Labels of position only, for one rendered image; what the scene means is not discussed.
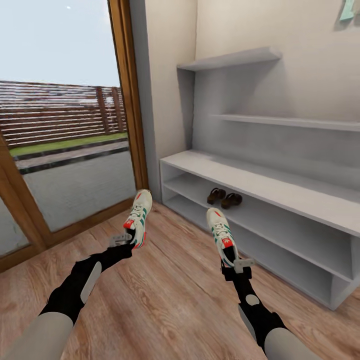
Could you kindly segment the sandal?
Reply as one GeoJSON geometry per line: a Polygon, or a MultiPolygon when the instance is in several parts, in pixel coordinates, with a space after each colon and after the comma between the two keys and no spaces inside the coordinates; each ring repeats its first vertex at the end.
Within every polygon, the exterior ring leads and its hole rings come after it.
{"type": "Polygon", "coordinates": [[[224,210],[227,210],[230,208],[231,205],[236,205],[236,206],[239,206],[242,202],[242,196],[238,195],[238,194],[228,194],[228,196],[226,197],[225,200],[223,200],[221,202],[221,207],[224,209],[224,210]]]}
{"type": "Polygon", "coordinates": [[[222,189],[215,189],[211,192],[211,194],[208,197],[207,203],[210,205],[213,205],[216,201],[216,199],[224,199],[226,196],[226,191],[222,189]]]}

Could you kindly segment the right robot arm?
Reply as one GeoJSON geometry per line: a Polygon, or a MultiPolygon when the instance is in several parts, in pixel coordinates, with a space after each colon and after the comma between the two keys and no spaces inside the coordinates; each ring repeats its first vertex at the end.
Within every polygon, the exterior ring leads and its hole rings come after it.
{"type": "Polygon", "coordinates": [[[240,303],[238,310],[251,335],[262,347],[267,360],[322,360],[284,325],[276,312],[270,312],[250,284],[255,258],[233,261],[234,267],[222,265],[226,281],[233,281],[240,303]]]}

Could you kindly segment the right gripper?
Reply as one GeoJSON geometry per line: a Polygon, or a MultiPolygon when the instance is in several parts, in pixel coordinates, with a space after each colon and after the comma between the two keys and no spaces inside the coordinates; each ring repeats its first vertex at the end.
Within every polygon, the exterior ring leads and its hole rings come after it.
{"type": "Polygon", "coordinates": [[[250,279],[252,279],[252,269],[250,266],[243,267],[243,273],[236,273],[234,268],[222,265],[221,272],[224,274],[226,281],[233,281],[235,287],[242,281],[250,283],[250,279]]]}

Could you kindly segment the gym shoe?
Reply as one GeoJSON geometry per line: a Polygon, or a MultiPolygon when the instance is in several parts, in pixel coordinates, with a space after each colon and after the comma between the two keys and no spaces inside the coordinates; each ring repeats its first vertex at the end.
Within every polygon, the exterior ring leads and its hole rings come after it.
{"type": "Polygon", "coordinates": [[[229,268],[235,267],[234,260],[239,260],[240,257],[226,217],[219,209],[212,207],[207,210],[206,218],[222,264],[229,268]]]}
{"type": "Polygon", "coordinates": [[[145,220],[153,206],[152,195],[148,189],[142,189],[135,197],[132,211],[126,220],[124,233],[132,235],[131,240],[123,241],[122,244],[135,244],[135,249],[144,246],[146,241],[145,220]]]}

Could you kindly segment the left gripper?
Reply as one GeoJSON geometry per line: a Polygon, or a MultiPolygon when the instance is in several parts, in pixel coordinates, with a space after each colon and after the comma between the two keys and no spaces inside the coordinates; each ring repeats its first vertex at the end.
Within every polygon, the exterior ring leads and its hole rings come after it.
{"type": "Polygon", "coordinates": [[[122,259],[129,259],[132,257],[132,249],[135,247],[135,243],[133,244],[122,244],[120,246],[108,247],[106,252],[108,252],[112,256],[112,265],[115,265],[122,259]]]}

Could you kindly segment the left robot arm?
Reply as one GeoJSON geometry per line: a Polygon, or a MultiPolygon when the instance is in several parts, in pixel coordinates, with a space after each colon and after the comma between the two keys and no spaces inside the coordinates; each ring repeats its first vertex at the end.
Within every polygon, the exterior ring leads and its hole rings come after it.
{"type": "Polygon", "coordinates": [[[132,257],[127,233],[112,235],[109,247],[75,262],[71,274],[49,296],[49,302],[3,360],[60,360],[64,348],[101,273],[132,257]]]}

